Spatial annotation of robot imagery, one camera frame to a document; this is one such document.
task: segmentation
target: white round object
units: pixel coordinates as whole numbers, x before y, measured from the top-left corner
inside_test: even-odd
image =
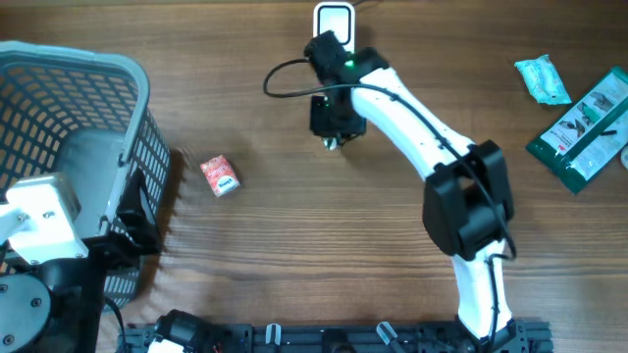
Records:
[[[628,169],[628,146],[621,151],[621,163]]]

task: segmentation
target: red packet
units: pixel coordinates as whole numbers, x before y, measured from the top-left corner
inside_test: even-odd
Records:
[[[239,186],[234,169],[222,155],[201,164],[200,170],[203,171],[207,182],[218,197]]]

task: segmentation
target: laundry basket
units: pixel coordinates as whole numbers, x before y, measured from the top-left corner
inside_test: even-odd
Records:
[[[127,57],[0,42],[0,203],[21,177],[61,172],[81,205],[83,241],[129,236],[117,215],[131,176],[142,171],[152,217],[170,168],[148,95],[146,73]],[[4,264],[0,276],[10,271]],[[127,304],[138,278],[137,269],[110,273],[105,295]]]

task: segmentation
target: bolt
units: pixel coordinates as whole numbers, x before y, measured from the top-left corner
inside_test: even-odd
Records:
[[[4,336],[4,339],[2,339],[2,343],[4,343],[4,345],[12,345],[15,340],[16,338],[13,337],[12,334],[7,334]]]

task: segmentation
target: wooden table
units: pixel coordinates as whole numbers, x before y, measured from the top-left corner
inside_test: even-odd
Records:
[[[299,57],[313,2],[0,10],[0,39],[136,58],[173,165],[127,323],[177,308],[216,323],[414,323],[452,319],[449,259],[421,222],[422,183],[373,126],[341,152],[308,131],[308,98],[271,99],[264,75]],[[386,56],[444,122],[503,148],[520,260],[507,265],[515,316],[551,322],[557,352],[628,344],[628,172],[613,159],[574,196],[524,150],[564,111],[538,105],[515,61],[550,53],[573,99],[628,62],[628,3],[407,1],[357,11],[358,46]],[[316,84],[291,68],[276,89]],[[243,187],[213,196],[199,164],[226,155]],[[104,317],[102,351],[117,323]]]

